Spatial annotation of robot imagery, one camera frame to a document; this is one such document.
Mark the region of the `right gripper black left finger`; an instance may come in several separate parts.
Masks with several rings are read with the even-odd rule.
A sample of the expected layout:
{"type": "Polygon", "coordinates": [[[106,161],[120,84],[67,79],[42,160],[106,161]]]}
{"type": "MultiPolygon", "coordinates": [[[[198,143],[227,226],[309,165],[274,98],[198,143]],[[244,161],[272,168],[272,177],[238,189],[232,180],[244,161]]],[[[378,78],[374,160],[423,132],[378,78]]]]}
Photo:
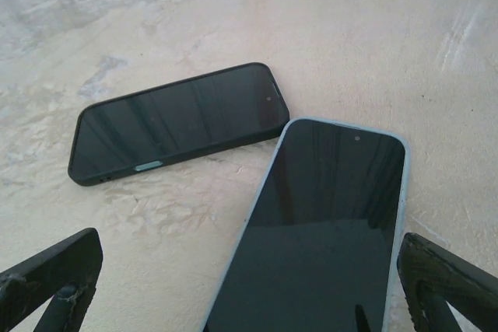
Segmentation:
{"type": "Polygon", "coordinates": [[[35,331],[78,331],[96,293],[100,237],[86,228],[1,273],[1,330],[47,303],[35,331]]]}

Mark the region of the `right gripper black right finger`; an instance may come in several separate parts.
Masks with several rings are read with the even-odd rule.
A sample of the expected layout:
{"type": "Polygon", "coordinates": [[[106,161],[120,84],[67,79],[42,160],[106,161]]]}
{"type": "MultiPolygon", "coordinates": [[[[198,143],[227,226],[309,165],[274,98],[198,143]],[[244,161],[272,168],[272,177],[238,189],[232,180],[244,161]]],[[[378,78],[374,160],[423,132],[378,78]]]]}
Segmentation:
{"type": "Polygon", "coordinates": [[[460,331],[452,309],[480,331],[497,330],[496,277],[412,232],[397,269],[416,331],[460,331]]]}

